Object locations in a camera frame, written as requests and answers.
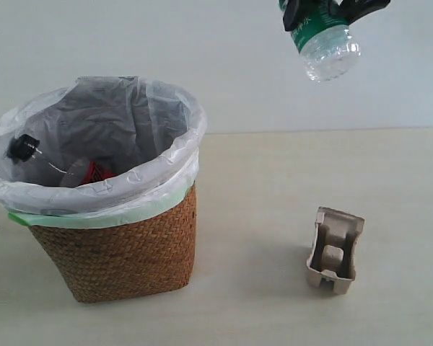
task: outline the wicker basket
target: wicker basket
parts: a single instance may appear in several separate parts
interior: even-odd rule
[[[196,188],[149,220],[107,229],[30,231],[82,303],[177,290],[189,283],[196,243]]]

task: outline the white plastic bag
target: white plastic bag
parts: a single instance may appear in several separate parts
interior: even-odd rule
[[[23,213],[87,217],[160,204],[193,184],[206,126],[200,104],[178,86],[139,77],[79,78],[0,119],[0,203]],[[38,169],[21,172],[5,156],[10,140],[23,133],[51,152],[88,155],[121,174],[74,189],[37,185]],[[70,164],[56,156],[55,164]]]

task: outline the clear plastic bottle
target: clear plastic bottle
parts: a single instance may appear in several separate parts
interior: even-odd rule
[[[22,169],[26,169],[27,165],[38,167],[42,185],[72,188],[115,176],[87,158],[77,159],[64,155],[66,160],[73,164],[68,169],[58,167],[51,159],[51,152],[39,148],[39,145],[38,139],[24,134],[12,140],[7,156],[13,159],[15,164],[21,163]]]
[[[285,11],[287,0],[279,0]],[[345,74],[361,55],[358,42],[350,35],[348,22],[339,16],[338,3],[316,1],[314,7],[290,34],[313,81],[330,81]]]

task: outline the beige table surface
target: beige table surface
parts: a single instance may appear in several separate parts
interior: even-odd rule
[[[305,282],[320,205],[366,219],[346,296]],[[0,346],[433,345],[433,129],[207,136],[191,284],[84,305],[0,207]]]

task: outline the green bottle label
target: green bottle label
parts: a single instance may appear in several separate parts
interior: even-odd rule
[[[279,7],[285,11],[288,0],[279,0]],[[329,0],[321,0],[314,6],[310,13],[298,24],[298,27],[290,33],[299,52],[302,51],[306,43],[320,32],[335,27],[337,25],[347,25],[348,22],[343,18],[331,17],[329,14]],[[331,1],[331,12],[335,13],[339,5]]]

